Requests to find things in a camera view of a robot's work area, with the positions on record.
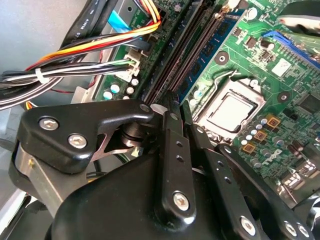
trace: integrated circuit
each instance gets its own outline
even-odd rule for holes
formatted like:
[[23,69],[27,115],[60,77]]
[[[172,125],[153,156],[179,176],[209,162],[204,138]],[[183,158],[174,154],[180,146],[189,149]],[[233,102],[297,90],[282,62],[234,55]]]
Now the integrated circuit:
[[262,130],[259,130],[256,135],[254,135],[253,137],[255,139],[257,139],[258,141],[263,141],[266,137],[267,137],[267,133],[262,131]]
[[309,114],[320,111],[320,98],[313,94],[308,94],[302,98],[298,106]]
[[246,45],[249,49],[252,49],[257,43],[257,40],[255,40],[252,36],[249,37],[248,41],[246,42]]
[[254,146],[251,143],[248,143],[247,145],[245,145],[242,150],[248,154],[253,153],[253,151],[256,149],[256,146]]
[[280,120],[278,118],[276,118],[275,116],[273,116],[272,114],[268,114],[266,116],[267,119],[267,125],[272,127],[272,128],[276,128],[279,124],[280,124]]

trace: metal screw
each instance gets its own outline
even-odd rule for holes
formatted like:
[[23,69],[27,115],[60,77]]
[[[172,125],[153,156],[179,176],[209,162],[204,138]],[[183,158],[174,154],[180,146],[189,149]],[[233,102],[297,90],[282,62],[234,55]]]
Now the metal screw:
[[294,227],[287,221],[284,221],[284,225],[285,225],[285,228],[286,230],[294,237],[297,236],[297,232],[296,230],[294,229]]
[[249,85],[250,87],[254,88],[255,86],[259,85],[259,81],[257,79],[252,79]]
[[251,236],[254,236],[256,235],[256,229],[255,229],[255,226],[252,224],[252,222],[246,218],[245,216],[242,216],[240,218],[240,223],[243,227],[243,229],[248,233],[250,234]]
[[150,112],[149,107],[147,105],[145,105],[145,104],[140,104],[140,108],[145,112]]
[[170,113],[170,116],[171,116],[174,120],[178,120],[178,119],[179,119],[178,116],[175,115],[174,113]]
[[53,118],[43,118],[39,121],[39,125],[42,129],[53,131],[59,127],[59,123]]
[[199,133],[203,134],[205,131],[203,130],[202,127],[197,126],[196,129],[198,130]]
[[224,146],[224,150],[225,150],[228,154],[231,153],[231,149],[230,149],[229,147],[227,147],[227,146]]
[[173,202],[181,211],[187,211],[189,209],[187,197],[180,192],[173,195]]
[[79,134],[73,134],[68,138],[69,144],[76,149],[83,149],[87,145],[85,137]]
[[308,231],[305,229],[304,226],[302,226],[300,223],[298,223],[298,229],[300,230],[300,232],[306,237],[310,237]]

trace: mounting hole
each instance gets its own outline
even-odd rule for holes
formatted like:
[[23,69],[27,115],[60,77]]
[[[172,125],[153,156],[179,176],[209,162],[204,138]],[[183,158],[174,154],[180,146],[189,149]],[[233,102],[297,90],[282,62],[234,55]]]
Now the mounting hole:
[[185,162],[184,158],[183,158],[182,156],[180,156],[180,155],[175,156],[175,158],[176,158],[180,163],[184,163],[184,162]]
[[175,143],[178,145],[178,147],[180,147],[180,148],[182,148],[182,147],[183,147],[183,145],[182,145],[182,143],[181,143],[181,142],[176,141]]
[[227,176],[224,177],[224,180],[225,180],[228,184],[231,184],[231,180],[230,180],[230,178],[228,178]]
[[221,166],[221,167],[224,167],[224,163],[222,161],[218,161],[218,164]]

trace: white connector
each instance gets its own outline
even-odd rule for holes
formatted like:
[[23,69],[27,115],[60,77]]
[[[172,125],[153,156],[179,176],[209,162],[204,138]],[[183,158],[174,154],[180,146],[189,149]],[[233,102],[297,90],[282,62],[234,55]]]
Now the white connector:
[[132,69],[129,69],[127,71],[122,71],[118,74],[116,74],[116,76],[128,83],[130,83],[130,81],[132,80],[133,76],[138,76],[139,72],[140,72],[140,59],[141,59],[141,53],[130,49],[129,52],[124,56],[124,59],[129,59],[131,61],[133,61],[134,63],[130,63],[129,65],[131,67],[133,67]]

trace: black plastic bracket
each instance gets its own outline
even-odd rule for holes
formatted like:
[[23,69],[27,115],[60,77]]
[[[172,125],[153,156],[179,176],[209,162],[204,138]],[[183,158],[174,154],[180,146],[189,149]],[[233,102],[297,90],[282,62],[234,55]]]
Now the black plastic bracket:
[[224,156],[213,151],[203,128],[187,127],[192,166],[203,167],[227,239],[259,240],[260,232]]
[[[20,142],[28,154],[63,173],[80,173],[91,160],[103,157],[119,126],[147,123],[153,116],[152,109],[136,99],[33,108],[21,118],[17,144]],[[44,118],[54,119],[58,128],[42,128],[39,122]],[[70,145],[68,138],[74,134],[85,138],[85,147]],[[104,135],[99,145],[98,135]]]
[[227,144],[218,144],[215,151],[225,156],[242,194],[259,219],[270,239],[314,240],[310,229],[301,222],[280,197]]
[[155,214],[173,231],[181,231],[196,218],[189,140],[183,136],[179,103],[163,115]]

